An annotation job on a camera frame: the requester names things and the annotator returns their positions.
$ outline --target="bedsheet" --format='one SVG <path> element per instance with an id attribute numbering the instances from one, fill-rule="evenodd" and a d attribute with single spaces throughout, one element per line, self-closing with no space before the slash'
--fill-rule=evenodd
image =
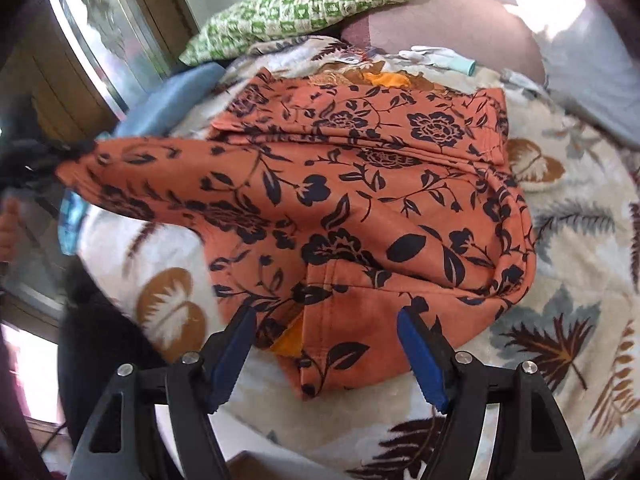
<path id="1" fill-rule="evenodd" d="M 311 75 L 319 84 L 365 84 L 388 73 L 386 84 L 406 88 L 502 87 L 507 149 L 538 237 L 538 268 L 524 300 L 462 348 L 495 366 L 535 361 L 586 477 L 613 468 L 640 436 L 640 200 L 627 170 L 634 156 L 565 114 L 522 76 L 478 68 L 471 77 L 395 56 L 347 64 L 340 56 L 348 46 L 331 38 L 295 43 L 260 45 L 239 59 L 174 136 L 204 138 L 212 118 L 263 66 L 276 76 Z M 222 328 L 207 275 L 214 263 L 205 261 L 187 229 L 92 206 L 79 254 L 106 295 L 167 359 Z M 251 351 L 225 409 L 289 449 L 367 479 L 416 478 L 444 420 L 425 403 L 411 374 L 300 401 L 276 358 L 259 350 Z M 497 410 L 489 408 L 472 478 L 486 476 L 496 423 Z"/>

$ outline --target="green patterned pillow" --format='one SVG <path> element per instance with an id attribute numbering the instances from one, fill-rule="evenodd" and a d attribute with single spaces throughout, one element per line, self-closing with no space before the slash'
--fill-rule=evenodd
<path id="1" fill-rule="evenodd" d="M 198 65 L 244 54 L 257 41 L 309 34 L 363 10 L 406 0 L 244 0 L 213 15 L 180 60 Z"/>

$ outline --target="orange garment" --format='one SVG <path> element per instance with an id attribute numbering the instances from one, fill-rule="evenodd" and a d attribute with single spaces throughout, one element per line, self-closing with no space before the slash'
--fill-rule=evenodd
<path id="1" fill-rule="evenodd" d="M 100 207 L 196 231 L 223 316 L 254 307 L 257 345 L 313 397 L 406 372 L 406 304 L 457 347 L 526 293 L 535 254 L 507 130 L 501 89 L 261 70 L 210 140 L 105 140 L 58 174 Z"/>
<path id="2" fill-rule="evenodd" d="M 393 88 L 411 88 L 411 81 L 403 74 L 395 72 L 382 72 L 380 74 L 372 74 L 371 72 L 363 72 L 362 77 L 373 86 L 389 86 Z"/>

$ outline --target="human hand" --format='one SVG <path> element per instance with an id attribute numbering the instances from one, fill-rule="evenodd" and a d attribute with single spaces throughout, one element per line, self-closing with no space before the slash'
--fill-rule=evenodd
<path id="1" fill-rule="evenodd" d="M 10 262 L 16 253 L 18 243 L 18 221 L 20 201 L 8 196 L 2 201 L 0 209 L 0 262 Z"/>

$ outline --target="light blue fabric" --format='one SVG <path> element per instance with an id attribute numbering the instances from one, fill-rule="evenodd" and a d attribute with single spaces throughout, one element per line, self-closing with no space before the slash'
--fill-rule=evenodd
<path id="1" fill-rule="evenodd" d="M 464 75 L 473 75 L 476 62 L 460 56 L 455 50 L 443 46 L 415 45 L 411 50 L 401 50 L 398 55 L 414 62 L 455 70 Z"/>
<path id="2" fill-rule="evenodd" d="M 162 137 L 169 134 L 187 113 L 211 92 L 225 69 L 217 63 L 206 63 L 174 75 L 149 94 L 143 103 L 127 113 L 113 131 L 114 137 Z M 100 134 L 97 139 L 108 139 Z M 82 220 L 89 204 L 70 189 L 60 204 L 58 240 L 60 250 L 76 254 Z"/>
<path id="3" fill-rule="evenodd" d="M 127 113 L 114 137 L 162 137 L 167 135 L 196 104 L 211 92 L 225 69 L 206 63 L 174 75 Z"/>

